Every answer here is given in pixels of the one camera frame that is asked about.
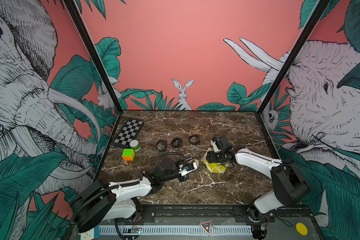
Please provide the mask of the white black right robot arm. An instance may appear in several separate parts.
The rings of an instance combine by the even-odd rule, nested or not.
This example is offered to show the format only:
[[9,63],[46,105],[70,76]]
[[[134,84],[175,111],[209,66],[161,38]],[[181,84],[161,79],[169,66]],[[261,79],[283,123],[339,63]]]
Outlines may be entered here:
[[225,136],[214,137],[211,144],[213,151],[207,153],[209,163],[246,166],[271,179],[273,190],[250,204],[248,213],[254,221],[274,209],[293,207],[310,193],[307,179],[292,159],[272,159],[247,148],[234,147]]

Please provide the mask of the yellow green patterned towel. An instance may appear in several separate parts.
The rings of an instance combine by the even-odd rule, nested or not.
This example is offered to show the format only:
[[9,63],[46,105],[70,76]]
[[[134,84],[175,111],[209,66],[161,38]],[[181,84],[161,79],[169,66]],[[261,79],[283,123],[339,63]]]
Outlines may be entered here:
[[208,150],[206,151],[206,153],[202,157],[201,162],[206,165],[209,172],[223,174],[226,171],[227,168],[224,167],[220,163],[209,163],[207,161],[207,153],[208,152],[214,152],[214,150],[212,148],[208,148]]

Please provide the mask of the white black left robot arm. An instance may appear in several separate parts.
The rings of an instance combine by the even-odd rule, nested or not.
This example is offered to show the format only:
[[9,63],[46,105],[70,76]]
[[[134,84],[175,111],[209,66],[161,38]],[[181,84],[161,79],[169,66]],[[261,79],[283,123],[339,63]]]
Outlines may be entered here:
[[136,180],[118,183],[96,180],[70,204],[71,224],[77,226],[79,233],[84,233],[105,220],[122,218],[135,222],[143,214],[139,197],[155,194],[167,181],[189,180],[189,174],[198,166],[195,160],[175,162],[164,158]]

